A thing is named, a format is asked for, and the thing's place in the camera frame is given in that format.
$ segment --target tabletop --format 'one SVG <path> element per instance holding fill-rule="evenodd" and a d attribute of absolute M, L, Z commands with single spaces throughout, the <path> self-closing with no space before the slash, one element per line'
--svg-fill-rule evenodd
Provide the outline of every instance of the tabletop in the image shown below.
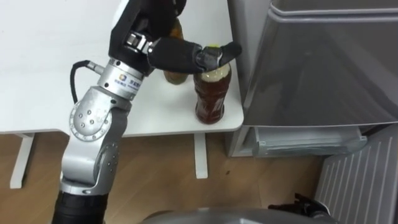
<path fill-rule="evenodd" d="M 63 131 L 69 134 L 73 107 L 69 86 L 72 64 L 92 60 L 105 66 L 113 14 L 119 1 L 36 0 L 0 3 L 0 133 Z M 227 1 L 188 0 L 179 17 L 184 38 L 201 45 L 232 41 Z M 192 77 L 169 84 L 160 70 L 145 78 L 128 116 L 124 136 L 233 131 L 243 122 L 236 64 L 216 124 L 195 116 Z M 99 76 L 76 73 L 82 98 Z"/>

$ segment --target iced tea bottle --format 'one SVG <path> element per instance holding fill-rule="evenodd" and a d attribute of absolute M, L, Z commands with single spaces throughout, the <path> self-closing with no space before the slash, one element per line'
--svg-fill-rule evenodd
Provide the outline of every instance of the iced tea bottle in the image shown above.
<path fill-rule="evenodd" d="M 183 39 L 182 27 L 181 27 L 181 23 L 180 23 L 179 19 L 175 20 L 175 24 L 170 33 L 170 37 L 176 37 L 179 39 Z M 163 73 L 164 73 L 164 77 L 166 78 L 166 80 L 169 83 L 172 83 L 174 85 L 179 85 L 179 84 L 185 82 L 185 80 L 188 77 L 188 74 L 178 73 L 178 72 L 163 71 Z"/>
<path fill-rule="evenodd" d="M 198 101 L 197 118 L 205 124 L 214 124 L 224 115 L 224 99 L 231 81 L 231 66 L 226 64 L 216 70 L 194 74 Z"/>

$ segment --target black cable on floor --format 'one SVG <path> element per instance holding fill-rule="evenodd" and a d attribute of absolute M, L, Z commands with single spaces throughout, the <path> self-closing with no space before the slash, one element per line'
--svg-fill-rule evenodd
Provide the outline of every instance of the black cable on floor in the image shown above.
<path fill-rule="evenodd" d="M 70 70 L 70 91 L 72 93 L 73 103 L 77 103 L 76 87 L 75 87 L 75 74 L 76 70 L 81 67 L 85 67 L 89 64 L 89 60 L 84 60 L 81 62 L 76 62 L 73 64 Z"/>

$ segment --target brown liquid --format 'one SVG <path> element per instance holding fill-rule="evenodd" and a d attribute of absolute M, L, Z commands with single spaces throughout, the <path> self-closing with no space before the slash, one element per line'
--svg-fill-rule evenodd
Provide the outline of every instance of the brown liquid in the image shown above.
<path fill-rule="evenodd" d="M 224 115 L 224 99 L 231 81 L 231 68 L 227 76 L 217 82 L 206 82 L 201 74 L 193 76 L 198 102 L 195 108 L 198 119 L 205 124 L 214 124 Z"/>
<path fill-rule="evenodd" d="M 184 36 L 182 34 L 182 27 L 181 27 L 181 23 L 178 19 L 176 19 L 174 27 L 170 33 L 170 37 L 176 37 L 179 39 L 183 39 Z M 178 73 L 178 72 L 169 72 L 169 71 L 163 71 L 164 73 L 164 77 L 166 78 L 166 80 L 169 83 L 172 83 L 174 85 L 179 85 L 183 82 L 185 82 L 185 80 L 188 77 L 188 74 L 183 74 L 183 73 Z"/>

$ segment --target robotic arm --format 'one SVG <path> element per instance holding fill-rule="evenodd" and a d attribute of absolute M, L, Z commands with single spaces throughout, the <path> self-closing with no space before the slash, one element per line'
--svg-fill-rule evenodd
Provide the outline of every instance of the robotic arm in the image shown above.
<path fill-rule="evenodd" d="M 74 96 L 69 117 L 72 133 L 62 158 L 53 224 L 104 222 L 118 165 L 118 143 L 144 77 L 155 68 L 191 74 L 214 70 L 241 53 L 234 42 L 203 49 L 168 38 L 184 6 L 185 0 L 122 1 L 111 32 L 107 66 L 90 61 L 73 66 L 71 74 L 86 67 L 101 76 L 79 102 Z"/>

